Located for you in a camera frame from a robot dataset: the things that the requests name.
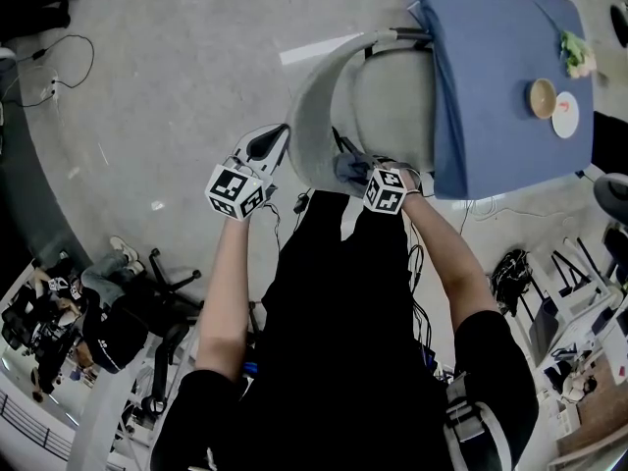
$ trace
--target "hand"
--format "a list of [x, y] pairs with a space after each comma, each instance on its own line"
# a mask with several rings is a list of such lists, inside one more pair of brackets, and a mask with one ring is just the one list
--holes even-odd
[[419, 187], [417, 182], [414, 181], [414, 177], [416, 177], [416, 175], [414, 175], [413, 177], [413, 174], [408, 170], [395, 168], [394, 162], [385, 162], [384, 164], [382, 164], [382, 167], [387, 170], [398, 169], [399, 174], [401, 175], [401, 181], [403, 182], [406, 190], [416, 190]]

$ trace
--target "wooden bowl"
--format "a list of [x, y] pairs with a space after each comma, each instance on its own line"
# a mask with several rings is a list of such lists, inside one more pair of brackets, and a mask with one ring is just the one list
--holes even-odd
[[530, 84], [528, 104], [532, 113], [539, 119], [549, 119], [556, 109], [556, 89], [546, 78], [539, 78]]

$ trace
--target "gray floor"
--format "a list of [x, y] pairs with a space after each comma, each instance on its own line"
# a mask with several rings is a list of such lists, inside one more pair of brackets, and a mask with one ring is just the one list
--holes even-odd
[[[608, 17], [608, 6], [622, 0], [573, 1], [604, 73], [595, 79], [596, 109], [625, 117], [628, 59]], [[27, 116], [42, 167], [87, 253], [98, 258], [107, 248], [107, 238], [117, 235], [144, 256], [158, 246], [164, 265], [175, 276], [190, 268], [199, 268], [207, 276], [223, 223], [203, 197], [212, 170], [244, 133], [284, 120], [291, 94], [311, 68], [311, 60], [285, 65], [281, 54], [359, 31], [412, 26], [404, 11], [406, 3], [73, 2], [70, 28], [44, 33], [39, 39], [49, 44], [66, 32], [89, 36], [96, 47], [91, 76], [74, 91], [62, 90], [58, 104], [30, 109]], [[22, 41], [19, 56], [34, 47], [32, 40]], [[85, 44], [66, 40], [45, 65], [70, 82], [82, 77], [88, 60]], [[54, 75], [48, 68], [29, 68], [21, 66], [25, 103], [40, 99]], [[291, 207], [304, 186], [288, 160], [278, 170], [276, 181], [280, 189], [274, 202], [282, 214], [280, 235], [286, 241], [295, 222]], [[461, 224], [464, 203], [432, 200], [454, 225]], [[493, 203], [478, 204], [465, 225], [464, 236], [487, 271], [513, 244], [530, 247], [565, 231], [599, 243], [605, 224], [604, 216], [592, 206], [591, 184], [575, 177], [495, 201], [499, 211], [509, 210], [484, 222]], [[346, 231], [358, 209], [354, 205], [352, 213], [347, 213]], [[268, 211], [256, 213], [252, 222], [252, 298], [260, 298], [273, 278], [277, 261], [274, 224]], [[203, 278], [191, 292], [200, 297], [205, 286]], [[417, 298], [432, 318], [439, 357], [451, 364], [445, 296], [429, 262]]]

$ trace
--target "table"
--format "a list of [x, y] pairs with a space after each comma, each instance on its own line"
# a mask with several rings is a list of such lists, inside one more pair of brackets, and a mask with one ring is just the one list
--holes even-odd
[[[584, 37], [568, 0], [419, 0], [411, 12], [434, 37], [435, 194], [481, 199], [586, 168], [593, 148], [591, 78], [571, 79], [559, 31]], [[535, 80], [571, 92], [580, 123], [568, 139], [529, 110]]]

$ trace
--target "white plate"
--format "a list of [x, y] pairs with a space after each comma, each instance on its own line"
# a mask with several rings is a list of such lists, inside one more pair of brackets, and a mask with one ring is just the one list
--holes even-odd
[[556, 109], [551, 116], [551, 124], [556, 134], [562, 138], [573, 135], [580, 121], [578, 102], [571, 92], [561, 92], [556, 97]]

